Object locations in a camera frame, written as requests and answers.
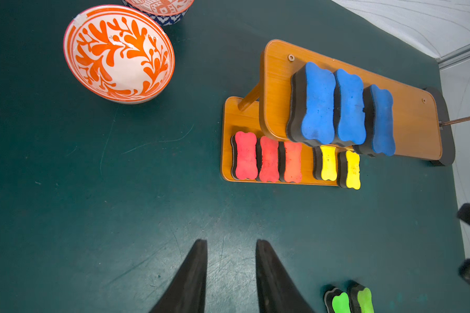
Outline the blue eraser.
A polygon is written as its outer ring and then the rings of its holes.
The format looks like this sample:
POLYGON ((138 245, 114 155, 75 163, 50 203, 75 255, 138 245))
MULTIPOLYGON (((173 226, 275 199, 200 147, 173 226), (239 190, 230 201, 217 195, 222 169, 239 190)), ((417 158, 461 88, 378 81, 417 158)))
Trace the blue eraser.
POLYGON ((306 63, 291 77, 291 107, 287 137, 310 147, 331 144, 334 130, 333 73, 313 62, 306 63))
POLYGON ((391 92, 376 85, 365 88, 363 92, 366 140, 354 146, 361 155, 391 157, 396 152, 394 139, 394 99, 391 92))
POLYGON ((362 79, 343 69, 334 73, 334 127, 333 143, 341 147, 361 145, 366 140, 364 112, 364 83, 362 79))

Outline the wooden two-tier shelf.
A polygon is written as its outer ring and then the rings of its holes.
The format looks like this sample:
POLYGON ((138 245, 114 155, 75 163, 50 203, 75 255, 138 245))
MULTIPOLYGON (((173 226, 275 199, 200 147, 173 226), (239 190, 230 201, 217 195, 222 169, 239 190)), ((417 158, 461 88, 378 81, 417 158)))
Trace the wooden two-tier shelf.
POLYGON ((438 160, 436 100, 429 92, 272 40, 261 79, 223 112, 227 181, 358 188, 360 155, 438 160))

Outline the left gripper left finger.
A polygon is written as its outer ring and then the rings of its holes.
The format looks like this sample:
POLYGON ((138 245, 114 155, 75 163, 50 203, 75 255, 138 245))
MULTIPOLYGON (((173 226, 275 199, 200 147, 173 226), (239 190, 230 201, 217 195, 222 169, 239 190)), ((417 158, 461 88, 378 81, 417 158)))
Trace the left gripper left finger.
POLYGON ((208 244, 198 239, 150 312, 205 312, 208 244))

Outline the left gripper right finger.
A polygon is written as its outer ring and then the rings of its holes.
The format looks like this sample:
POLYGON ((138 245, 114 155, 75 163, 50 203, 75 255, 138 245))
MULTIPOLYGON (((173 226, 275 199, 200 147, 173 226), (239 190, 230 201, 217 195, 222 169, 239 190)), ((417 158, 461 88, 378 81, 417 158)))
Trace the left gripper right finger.
POLYGON ((268 241, 257 240, 255 259, 260 312, 313 312, 268 241))

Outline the green eraser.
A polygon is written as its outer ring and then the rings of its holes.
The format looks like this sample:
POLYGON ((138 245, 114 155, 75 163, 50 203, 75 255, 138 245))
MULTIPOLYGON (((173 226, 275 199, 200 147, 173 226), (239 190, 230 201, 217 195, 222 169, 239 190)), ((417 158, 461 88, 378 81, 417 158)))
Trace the green eraser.
POLYGON ((354 282, 347 289, 352 313, 374 313, 372 292, 369 288, 354 282))
POLYGON ((333 287, 324 294, 327 313, 351 313, 349 296, 337 287, 333 287))

